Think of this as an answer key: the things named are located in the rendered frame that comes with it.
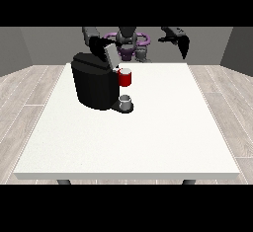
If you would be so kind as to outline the black coffee machine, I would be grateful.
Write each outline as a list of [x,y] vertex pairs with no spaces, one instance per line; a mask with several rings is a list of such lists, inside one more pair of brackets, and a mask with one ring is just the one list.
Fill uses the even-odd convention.
[[122,114],[133,111],[133,103],[125,106],[120,101],[120,73],[111,69],[108,61],[102,61],[92,53],[77,53],[71,69],[78,100],[93,110],[115,110]]

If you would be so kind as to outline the pale grey machine lid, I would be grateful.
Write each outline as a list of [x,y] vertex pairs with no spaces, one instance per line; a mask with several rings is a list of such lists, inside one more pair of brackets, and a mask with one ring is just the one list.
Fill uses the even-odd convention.
[[112,69],[116,68],[120,64],[120,58],[117,52],[116,45],[111,43],[105,47],[105,52]]

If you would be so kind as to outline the red pod holder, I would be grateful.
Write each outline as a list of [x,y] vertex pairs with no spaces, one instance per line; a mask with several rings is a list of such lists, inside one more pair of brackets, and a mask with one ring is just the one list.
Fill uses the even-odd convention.
[[131,84],[131,70],[129,68],[121,68],[118,71],[119,85],[127,87]]

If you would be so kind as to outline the small grey coffee pod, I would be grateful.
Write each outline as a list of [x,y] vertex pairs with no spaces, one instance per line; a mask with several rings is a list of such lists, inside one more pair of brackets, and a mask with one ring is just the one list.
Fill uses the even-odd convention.
[[135,50],[135,59],[140,62],[144,62],[146,60],[147,47],[146,46],[138,46]]

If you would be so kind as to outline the small grey cup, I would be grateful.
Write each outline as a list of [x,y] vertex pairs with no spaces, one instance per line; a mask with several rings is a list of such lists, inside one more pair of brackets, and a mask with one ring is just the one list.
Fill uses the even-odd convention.
[[123,111],[127,111],[131,107],[131,98],[129,95],[121,95],[119,97],[120,109]]

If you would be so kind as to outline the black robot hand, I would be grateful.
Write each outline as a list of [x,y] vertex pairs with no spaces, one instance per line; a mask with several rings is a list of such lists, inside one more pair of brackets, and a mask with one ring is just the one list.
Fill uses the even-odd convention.
[[181,52],[182,58],[187,57],[189,48],[190,48],[190,39],[187,36],[174,36],[174,37],[164,37],[158,40],[159,42],[172,42],[176,44]]
[[107,46],[106,39],[100,39],[97,37],[91,37],[89,39],[89,47],[90,51],[97,57],[99,57],[102,61],[106,60],[105,47]]

